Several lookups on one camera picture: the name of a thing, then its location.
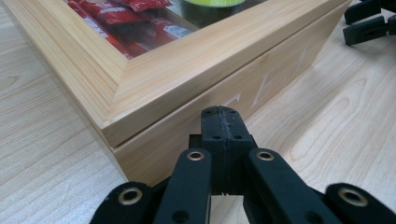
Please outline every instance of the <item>black plastic part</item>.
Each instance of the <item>black plastic part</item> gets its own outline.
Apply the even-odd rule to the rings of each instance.
[[[396,0],[381,0],[380,4],[382,8],[396,13]]]
[[[276,152],[252,149],[246,166],[275,223],[341,223]]]
[[[388,18],[389,35],[396,35],[396,15]]]
[[[257,147],[239,113],[225,106],[213,106],[201,114],[201,144],[213,161],[213,194],[242,195],[243,158]]]
[[[365,190],[349,184],[330,185],[325,200],[345,223],[396,223],[395,214],[384,204]]]
[[[265,205],[260,200],[253,201],[249,197],[244,197],[244,210],[250,224],[274,223]]]
[[[151,223],[152,190],[142,183],[129,182],[113,189],[96,210],[91,224]]]
[[[244,196],[250,223],[396,223],[395,214],[362,189],[337,184],[322,194],[309,188],[279,154],[257,148],[231,108],[204,110],[202,134],[191,135],[189,145],[170,178],[154,188],[118,186],[92,223],[208,223],[210,196],[223,193]]]
[[[379,0],[366,0],[349,7],[344,14],[346,24],[350,25],[356,21],[381,13],[381,5]]]
[[[154,223],[208,223],[211,196],[212,157],[201,148],[191,148],[178,158]]]
[[[344,29],[344,38],[347,45],[356,45],[387,35],[388,26],[384,17],[377,17]]]

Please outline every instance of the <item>metal screw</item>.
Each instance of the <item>metal screw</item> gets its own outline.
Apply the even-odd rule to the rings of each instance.
[[[119,195],[119,202],[123,205],[132,205],[138,203],[142,196],[143,192],[138,188],[125,189]]]
[[[273,160],[275,157],[274,157],[273,154],[271,154],[271,153],[269,153],[269,152],[261,151],[261,152],[258,152],[258,153],[257,153],[257,158],[259,158],[259,159],[262,160],[262,161],[271,161],[271,160]]]
[[[367,199],[354,189],[341,188],[338,190],[338,195],[347,203],[358,207],[367,206],[369,203]]]
[[[193,151],[187,155],[187,158],[191,161],[200,161],[205,157],[204,153],[199,151]]]

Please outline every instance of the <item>red wrapper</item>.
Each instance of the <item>red wrapper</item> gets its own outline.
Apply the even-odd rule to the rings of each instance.
[[[135,12],[141,12],[149,8],[170,7],[168,0],[111,0],[125,6],[131,7]]]
[[[192,31],[174,25],[163,18],[153,18],[148,23],[143,23],[138,27],[138,40],[153,47],[158,48],[174,40],[192,33]]]
[[[105,25],[117,25],[149,20],[149,17],[145,15],[137,14],[127,7],[111,2],[96,3],[90,0],[80,0],[79,4]]]
[[[82,7],[80,7],[75,1],[67,3],[77,14],[87,22],[99,35],[104,37],[110,44],[112,44],[119,52],[125,55],[126,58],[132,59],[133,56],[128,49],[126,49],[115,37],[113,37],[99,22],[97,22],[90,14],[88,14]]]
[[[135,42],[135,41],[126,41],[125,42],[126,48],[131,51],[135,57],[142,55],[151,50],[151,48],[143,43]]]

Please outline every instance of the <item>light wood surface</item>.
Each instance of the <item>light wood surface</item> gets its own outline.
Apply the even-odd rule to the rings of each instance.
[[[61,0],[4,0],[111,147],[345,2],[269,0],[127,61]]]
[[[168,177],[178,155],[189,145],[189,134],[200,132],[197,111],[227,105],[237,109],[244,119],[249,118],[312,64],[346,8],[347,3],[330,11],[114,148],[115,158],[128,179],[154,186]]]
[[[344,26],[246,124],[309,186],[351,183],[396,211],[396,37],[350,48]],[[125,180],[1,7],[0,31],[0,222],[87,223]],[[247,223],[241,204],[215,198],[212,223]]]

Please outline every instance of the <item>wooden table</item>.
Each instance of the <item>wooden table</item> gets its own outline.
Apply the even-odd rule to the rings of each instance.
[[[351,48],[344,26],[246,124],[309,186],[347,182],[396,211],[396,37]],[[0,7],[1,223],[90,221],[125,179],[89,127]],[[241,198],[214,197],[211,221],[247,223]]]

